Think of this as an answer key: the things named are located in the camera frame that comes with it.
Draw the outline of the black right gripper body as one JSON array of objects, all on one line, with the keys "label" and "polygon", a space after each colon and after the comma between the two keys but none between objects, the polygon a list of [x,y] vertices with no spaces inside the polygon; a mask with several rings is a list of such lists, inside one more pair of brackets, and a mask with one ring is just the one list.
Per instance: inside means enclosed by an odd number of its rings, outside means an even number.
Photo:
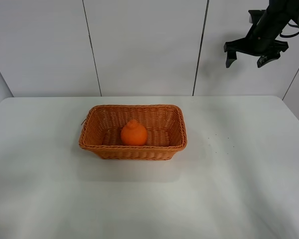
[{"label": "black right gripper body", "polygon": [[253,23],[244,38],[226,42],[225,52],[240,52],[248,55],[268,55],[285,52],[288,43],[276,38],[290,20],[299,17],[299,0],[271,0],[258,22]]}]

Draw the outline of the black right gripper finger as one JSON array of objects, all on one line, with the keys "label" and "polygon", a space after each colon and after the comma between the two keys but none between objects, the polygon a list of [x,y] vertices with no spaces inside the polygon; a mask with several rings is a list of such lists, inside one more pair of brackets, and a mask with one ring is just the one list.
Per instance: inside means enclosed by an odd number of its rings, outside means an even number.
[{"label": "black right gripper finger", "polygon": [[227,51],[227,58],[226,58],[226,68],[229,68],[234,61],[237,60],[237,53],[236,51]]},{"label": "black right gripper finger", "polygon": [[261,56],[257,61],[257,67],[261,68],[272,61],[278,60],[280,57],[281,54],[279,51],[270,53],[269,55]]}]

